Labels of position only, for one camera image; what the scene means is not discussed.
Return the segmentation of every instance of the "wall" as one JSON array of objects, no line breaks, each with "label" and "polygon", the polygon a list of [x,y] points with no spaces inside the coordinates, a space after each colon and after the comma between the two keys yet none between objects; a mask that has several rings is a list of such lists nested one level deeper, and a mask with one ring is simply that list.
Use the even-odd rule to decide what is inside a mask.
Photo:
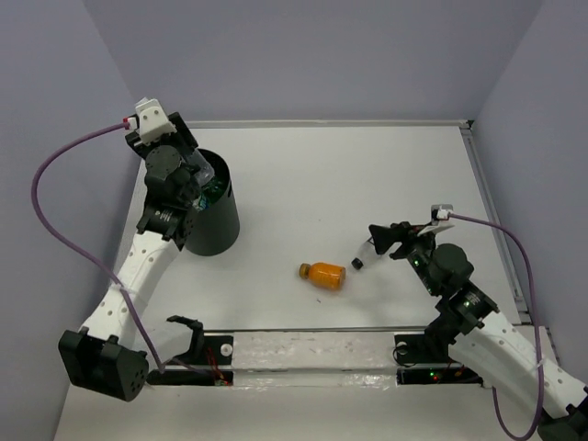
[{"label": "wall", "polygon": [[[119,122],[132,100],[78,0],[8,2],[0,15],[0,439],[53,439],[68,380],[57,342],[106,280],[46,233],[30,181],[59,146]],[[41,180],[55,226],[112,264],[138,162],[122,133],[67,153]]]},{"label": "wall", "polygon": [[473,119],[538,0],[85,0],[133,97],[186,119]]},{"label": "wall", "polygon": [[547,1],[474,126],[501,221],[530,255],[542,322],[586,382],[587,23],[587,2]]}]

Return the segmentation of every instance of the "orange bottle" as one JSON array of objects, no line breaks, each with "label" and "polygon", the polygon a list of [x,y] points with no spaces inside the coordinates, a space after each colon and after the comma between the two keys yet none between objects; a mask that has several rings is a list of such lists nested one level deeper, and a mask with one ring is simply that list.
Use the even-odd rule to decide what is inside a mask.
[{"label": "orange bottle", "polygon": [[325,264],[323,262],[314,265],[302,264],[299,271],[300,277],[310,280],[314,285],[327,289],[340,289],[345,282],[345,268],[342,266]]}]

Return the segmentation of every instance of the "white table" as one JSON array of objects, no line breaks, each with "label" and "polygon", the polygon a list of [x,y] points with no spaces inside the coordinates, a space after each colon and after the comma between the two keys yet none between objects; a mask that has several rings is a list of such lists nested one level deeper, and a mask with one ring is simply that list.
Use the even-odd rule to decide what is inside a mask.
[{"label": "white table", "polygon": [[[432,204],[452,203],[460,213],[488,219],[457,127],[195,134],[201,147],[230,165],[241,235],[224,254],[204,258],[183,252],[172,263],[143,317],[152,332],[173,314],[198,318],[208,330],[426,326],[436,316],[435,299],[406,263],[385,259],[365,274],[350,274],[337,295],[299,280],[297,268],[315,261],[347,265],[370,223],[426,222]],[[142,173],[118,265],[141,216]],[[476,267],[472,280],[509,320],[520,323],[490,229],[459,222],[439,242],[462,246]],[[239,371],[229,389],[157,387],[144,389],[133,403],[71,387],[55,440],[505,439],[488,390],[396,387],[395,366],[384,356],[389,339],[385,345],[381,338],[365,342],[362,347],[373,356],[355,358],[359,361],[345,374],[335,372],[336,358],[321,356],[341,349],[335,341],[305,351],[302,361],[300,346],[280,344],[272,352],[278,341],[268,342],[267,350],[257,347],[257,358],[240,363],[315,369],[275,377]],[[550,354],[547,337],[545,350]],[[380,371],[366,371],[374,367]],[[527,429],[530,416],[506,399],[503,414],[512,430]]]}]

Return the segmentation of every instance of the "screw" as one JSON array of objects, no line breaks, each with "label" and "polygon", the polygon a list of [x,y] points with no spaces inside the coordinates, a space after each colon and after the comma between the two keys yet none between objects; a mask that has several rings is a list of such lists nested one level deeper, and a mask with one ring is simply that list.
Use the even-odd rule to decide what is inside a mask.
[{"label": "screw", "polygon": [[232,354],[232,346],[228,343],[225,343],[220,347],[220,354],[222,356],[230,356]]}]

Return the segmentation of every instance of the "black cylindrical container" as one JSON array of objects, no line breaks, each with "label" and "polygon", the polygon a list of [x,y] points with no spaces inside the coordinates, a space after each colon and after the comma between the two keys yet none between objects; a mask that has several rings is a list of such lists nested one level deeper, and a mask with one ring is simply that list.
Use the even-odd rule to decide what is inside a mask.
[{"label": "black cylindrical container", "polygon": [[239,236],[239,215],[232,192],[229,166],[214,152],[198,149],[214,168],[215,176],[226,183],[222,196],[194,217],[186,249],[197,255],[215,255],[228,250]]}]

